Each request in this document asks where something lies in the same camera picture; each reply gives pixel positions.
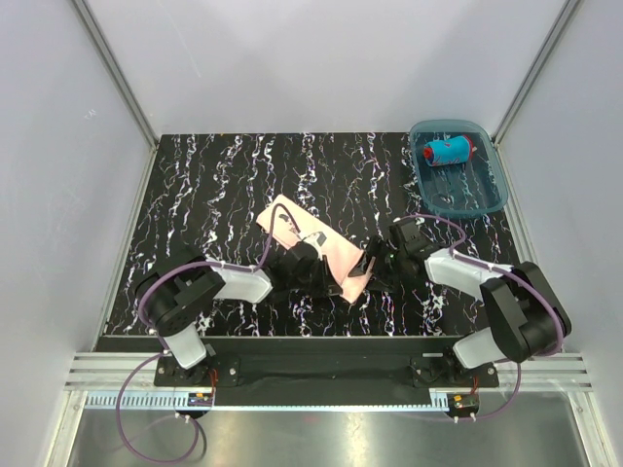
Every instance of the gray wall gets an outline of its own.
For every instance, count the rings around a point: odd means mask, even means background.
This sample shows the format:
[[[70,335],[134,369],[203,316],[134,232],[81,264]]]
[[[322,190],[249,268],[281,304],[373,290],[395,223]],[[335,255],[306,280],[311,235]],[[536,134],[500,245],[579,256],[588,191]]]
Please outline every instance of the gray wall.
[[[502,147],[621,460],[622,18],[620,0],[584,2]]]
[[[0,12],[0,456],[40,465],[148,149],[68,1]]]
[[[90,0],[154,129],[495,130],[564,0]]]

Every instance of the black and white marble surface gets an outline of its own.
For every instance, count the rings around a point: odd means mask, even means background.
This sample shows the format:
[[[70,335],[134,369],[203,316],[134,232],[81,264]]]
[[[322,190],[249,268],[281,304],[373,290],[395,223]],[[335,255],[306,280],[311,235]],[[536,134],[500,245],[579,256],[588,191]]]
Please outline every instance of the black and white marble surface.
[[[181,242],[213,258],[255,264],[266,238],[256,216],[279,194],[360,247],[370,234],[386,234],[397,217],[426,212],[406,133],[165,135],[104,334],[146,334],[132,281]],[[469,237],[463,252],[517,262],[503,212],[459,223]],[[458,239],[432,221],[422,231],[445,243]],[[474,299],[432,284],[365,292],[354,305],[297,293],[279,305],[213,303],[198,321],[206,336],[462,335],[485,325]]]

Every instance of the shiny floor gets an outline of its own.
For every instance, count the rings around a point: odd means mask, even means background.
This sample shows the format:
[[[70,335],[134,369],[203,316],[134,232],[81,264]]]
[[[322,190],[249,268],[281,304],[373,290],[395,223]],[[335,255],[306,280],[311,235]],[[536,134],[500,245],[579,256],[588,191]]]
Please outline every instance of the shiny floor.
[[[483,413],[502,402],[491,395]],[[166,413],[124,412],[133,445],[171,459],[190,445],[190,426],[171,419],[144,431]],[[182,465],[195,466],[588,466],[564,395],[523,394],[500,417],[454,425],[440,414],[209,413],[202,443]],[[112,411],[86,410],[69,463],[72,467],[150,465],[120,446]]]

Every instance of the folded cloth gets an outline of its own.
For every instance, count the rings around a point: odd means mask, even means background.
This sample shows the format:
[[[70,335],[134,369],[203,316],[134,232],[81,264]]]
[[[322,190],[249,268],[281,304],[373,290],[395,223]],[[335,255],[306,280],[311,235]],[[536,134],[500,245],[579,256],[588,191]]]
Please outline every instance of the folded cloth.
[[[361,255],[363,255],[363,250],[357,248],[339,233],[313,217],[308,211],[299,207],[284,195],[276,197],[257,217],[257,223],[266,232],[271,226],[273,206],[278,202],[288,208],[301,231],[297,233],[286,212],[278,208],[275,214],[273,238],[286,249],[293,247],[298,241],[306,237],[322,238],[323,242],[319,245],[320,252],[327,257],[333,278],[342,287],[342,297],[354,304],[372,275],[368,271],[358,277],[348,277],[348,273],[357,265]]]

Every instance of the blue bottle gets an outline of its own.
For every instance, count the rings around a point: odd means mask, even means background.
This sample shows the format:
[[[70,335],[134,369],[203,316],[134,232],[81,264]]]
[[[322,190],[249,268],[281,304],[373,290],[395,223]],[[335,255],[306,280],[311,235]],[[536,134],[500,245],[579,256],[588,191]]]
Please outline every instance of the blue bottle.
[[[423,155],[430,166],[463,163],[471,159],[473,147],[471,140],[462,135],[426,143]]]

